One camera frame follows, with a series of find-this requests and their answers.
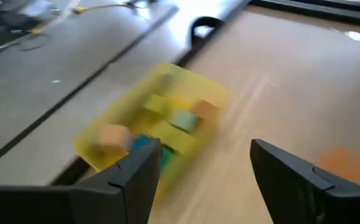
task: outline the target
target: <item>blue block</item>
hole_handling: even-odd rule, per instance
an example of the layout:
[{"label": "blue block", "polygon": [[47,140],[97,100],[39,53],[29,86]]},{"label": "blue block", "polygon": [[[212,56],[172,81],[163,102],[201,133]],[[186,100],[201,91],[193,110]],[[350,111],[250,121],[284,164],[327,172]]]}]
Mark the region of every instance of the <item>blue block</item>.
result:
[{"label": "blue block", "polygon": [[139,134],[135,141],[133,142],[133,145],[131,146],[130,152],[140,150],[142,147],[147,145],[151,141],[151,138],[149,138],[145,134]]}]

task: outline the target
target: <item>gray table surface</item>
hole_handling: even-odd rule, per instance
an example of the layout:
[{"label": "gray table surface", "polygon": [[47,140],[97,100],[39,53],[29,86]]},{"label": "gray table surface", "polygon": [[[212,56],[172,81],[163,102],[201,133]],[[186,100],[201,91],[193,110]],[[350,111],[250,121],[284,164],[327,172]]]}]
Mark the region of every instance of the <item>gray table surface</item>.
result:
[{"label": "gray table surface", "polygon": [[[226,11],[228,6],[232,5],[232,2],[234,1],[227,1],[227,4],[222,4],[220,1],[210,1],[209,7],[196,7],[186,1],[183,2],[184,4],[178,4],[180,11],[174,18],[153,32],[121,60],[111,64],[100,77],[0,159],[0,184],[48,184],[75,157],[73,140],[81,130],[86,128],[92,120],[97,118],[115,100],[119,99],[125,91],[129,90],[153,65],[172,62],[185,52],[189,43],[187,38],[188,28],[197,16],[218,16]],[[122,26],[124,29],[135,29],[124,24]],[[126,37],[124,32],[114,30],[109,32],[116,32],[124,39]],[[109,41],[106,38],[109,35],[99,35],[103,37],[90,40],[90,44],[107,41],[115,45],[120,40],[120,37],[118,37],[118,40]],[[107,48],[106,46],[99,46],[98,50],[106,52]],[[94,57],[92,54],[88,56],[89,59]],[[89,71],[88,74],[90,74],[90,65],[86,65],[86,63],[89,62],[86,62],[86,60],[74,61],[74,64],[79,66],[75,68],[76,71],[84,75],[87,74],[86,71]],[[36,105],[43,106],[47,104],[47,102],[43,102],[44,100],[49,100],[52,95],[59,95],[52,90],[52,86],[56,86],[57,91],[68,90],[67,79],[76,78],[73,76],[78,74],[61,75],[64,77],[49,77],[43,80],[46,86],[45,98],[28,97],[37,101],[35,102]],[[57,79],[62,81],[60,83],[51,83],[52,80]],[[42,80],[38,78],[34,81],[39,83]],[[24,108],[17,107],[17,112],[22,113],[24,118],[29,116],[24,111]]]},{"label": "gray table surface", "polygon": [[[80,1],[78,5],[115,2],[119,1]],[[61,9],[67,5],[68,1],[59,1]],[[173,7],[170,3],[153,4],[150,9],[141,9],[141,16],[124,7],[71,15],[45,31],[51,38],[41,48],[20,52],[14,46],[3,51],[0,148]]]}]

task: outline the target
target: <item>wooden block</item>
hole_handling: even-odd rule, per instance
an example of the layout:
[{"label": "wooden block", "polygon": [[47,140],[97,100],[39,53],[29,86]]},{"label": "wooden block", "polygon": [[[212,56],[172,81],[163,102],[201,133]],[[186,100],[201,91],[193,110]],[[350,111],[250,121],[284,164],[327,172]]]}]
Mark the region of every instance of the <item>wooden block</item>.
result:
[{"label": "wooden block", "polygon": [[156,123],[148,132],[147,135],[152,138],[161,140],[161,144],[165,144],[171,139],[171,136],[177,135],[179,130],[171,126],[167,121],[160,121]]},{"label": "wooden block", "polygon": [[130,151],[137,151],[140,150],[142,147],[147,145],[151,141],[151,138],[149,138],[145,134],[139,134],[137,138],[133,141],[133,145],[131,146]]},{"label": "wooden block", "polygon": [[158,95],[151,95],[144,102],[143,108],[158,114],[160,117],[165,118],[169,114],[169,103],[165,97]]},{"label": "wooden block", "polygon": [[198,115],[201,119],[213,118],[217,114],[218,110],[218,107],[206,100],[198,100],[198,102],[191,108],[191,112]]},{"label": "wooden block", "polygon": [[165,144],[179,154],[187,154],[194,150],[196,142],[194,136],[179,130]]},{"label": "wooden block", "polygon": [[194,130],[198,116],[186,110],[177,110],[171,119],[171,124],[185,132]]},{"label": "wooden block", "polygon": [[162,158],[161,158],[161,168],[160,171],[162,172],[164,168],[170,163],[170,160],[173,159],[176,155],[170,151],[169,148],[165,146],[161,146],[162,149]]},{"label": "wooden block", "polygon": [[100,130],[97,144],[107,153],[128,151],[133,140],[130,130],[122,125],[106,125]]}]

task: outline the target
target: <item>orange object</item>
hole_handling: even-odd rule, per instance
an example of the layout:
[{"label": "orange object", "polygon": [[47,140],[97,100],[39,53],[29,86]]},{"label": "orange object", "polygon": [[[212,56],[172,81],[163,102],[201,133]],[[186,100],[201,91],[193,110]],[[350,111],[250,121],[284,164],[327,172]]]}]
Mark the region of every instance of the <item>orange object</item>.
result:
[{"label": "orange object", "polygon": [[218,107],[206,100],[198,100],[191,108],[191,113],[198,115],[201,119],[211,119],[218,112]]},{"label": "orange object", "polygon": [[130,130],[122,125],[106,125],[100,130],[97,144],[105,152],[126,152],[130,149],[133,135]]},{"label": "orange object", "polygon": [[360,185],[360,154],[340,148],[322,152],[316,165]]}]

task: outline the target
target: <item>yellow transparent box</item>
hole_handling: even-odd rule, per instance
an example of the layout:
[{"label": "yellow transparent box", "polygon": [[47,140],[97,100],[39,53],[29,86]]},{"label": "yellow transparent box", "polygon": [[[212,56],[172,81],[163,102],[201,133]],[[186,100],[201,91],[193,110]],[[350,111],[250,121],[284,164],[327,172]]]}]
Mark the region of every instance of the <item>yellow transparent box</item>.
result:
[{"label": "yellow transparent box", "polygon": [[166,165],[159,180],[157,198],[185,171],[187,163],[193,161],[217,130],[221,111],[228,100],[228,92],[220,84],[175,65],[158,65],[81,133],[75,142],[75,152],[97,172],[121,159],[126,152],[108,156],[96,150],[95,139],[99,130],[107,124],[121,124],[129,127],[133,134],[146,133],[159,121],[153,114],[146,114],[142,110],[143,103],[151,95],[161,95],[169,99],[172,110],[189,110],[191,105],[200,99],[219,108],[216,116],[204,121],[191,133],[197,139],[192,150],[171,159]]}]

